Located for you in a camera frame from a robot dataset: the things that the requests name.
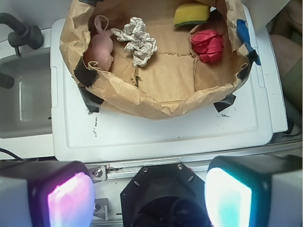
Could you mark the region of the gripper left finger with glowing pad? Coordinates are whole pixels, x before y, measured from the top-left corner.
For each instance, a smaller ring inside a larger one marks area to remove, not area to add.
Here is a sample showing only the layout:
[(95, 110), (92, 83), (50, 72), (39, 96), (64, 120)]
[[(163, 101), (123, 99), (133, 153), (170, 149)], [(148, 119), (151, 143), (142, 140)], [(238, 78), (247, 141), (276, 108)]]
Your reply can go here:
[(0, 164), (2, 227), (89, 227), (95, 189), (79, 161)]

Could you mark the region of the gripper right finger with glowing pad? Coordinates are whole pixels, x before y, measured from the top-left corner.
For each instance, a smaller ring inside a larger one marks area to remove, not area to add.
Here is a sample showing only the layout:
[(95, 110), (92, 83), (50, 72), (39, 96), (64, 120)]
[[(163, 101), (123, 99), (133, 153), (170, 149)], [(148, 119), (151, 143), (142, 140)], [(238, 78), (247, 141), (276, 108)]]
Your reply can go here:
[(301, 227), (303, 159), (217, 156), (205, 177), (205, 203), (215, 227)]

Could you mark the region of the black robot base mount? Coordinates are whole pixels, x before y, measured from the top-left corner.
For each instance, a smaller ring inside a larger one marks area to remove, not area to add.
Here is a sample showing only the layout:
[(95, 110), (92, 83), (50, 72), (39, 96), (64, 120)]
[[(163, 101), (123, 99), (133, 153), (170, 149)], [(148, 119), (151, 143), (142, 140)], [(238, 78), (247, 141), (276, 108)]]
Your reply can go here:
[(144, 166), (120, 194), (125, 227), (210, 227), (205, 182), (183, 163)]

